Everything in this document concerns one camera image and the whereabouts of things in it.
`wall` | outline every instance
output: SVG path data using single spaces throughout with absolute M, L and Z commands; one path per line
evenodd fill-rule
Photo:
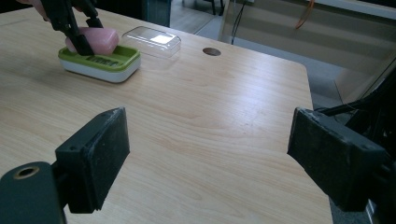
M 336 81 L 343 101 L 361 98 L 396 58 L 396 21 L 315 4 L 308 20 L 296 30 L 306 5 L 303 0 L 256 0 L 245 8 L 236 36 L 345 67 Z M 234 17 L 231 1 L 222 41 L 230 40 Z

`black bracket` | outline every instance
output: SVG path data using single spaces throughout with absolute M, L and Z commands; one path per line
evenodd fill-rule
M 31 162 L 0 181 L 0 223 L 66 223 L 72 213 L 92 213 L 105 198 L 128 156 L 125 109 L 101 113 L 55 150 L 52 165 Z

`clear plastic container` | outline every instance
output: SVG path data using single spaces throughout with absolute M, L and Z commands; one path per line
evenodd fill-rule
M 181 40 L 177 35 L 138 26 L 123 34 L 120 44 L 152 56 L 170 58 L 180 50 Z

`robotic arm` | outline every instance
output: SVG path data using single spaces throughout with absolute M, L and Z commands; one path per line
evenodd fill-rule
M 103 28 L 100 20 L 96 18 L 98 13 L 93 6 L 96 4 L 96 0 L 41 0 L 41 3 L 52 28 L 69 37 L 78 54 L 93 55 L 93 50 L 87 38 L 79 33 L 72 7 L 79 8 L 89 17 L 86 20 L 88 26 Z

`orange cable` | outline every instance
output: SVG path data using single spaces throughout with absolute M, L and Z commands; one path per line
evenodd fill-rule
M 300 20 L 297 22 L 295 26 L 296 29 L 300 28 L 304 24 L 304 22 L 308 19 L 312 9 L 314 8 L 314 4 L 315 4 L 315 0 L 309 1 L 308 6 L 305 9 L 304 15 L 300 18 Z

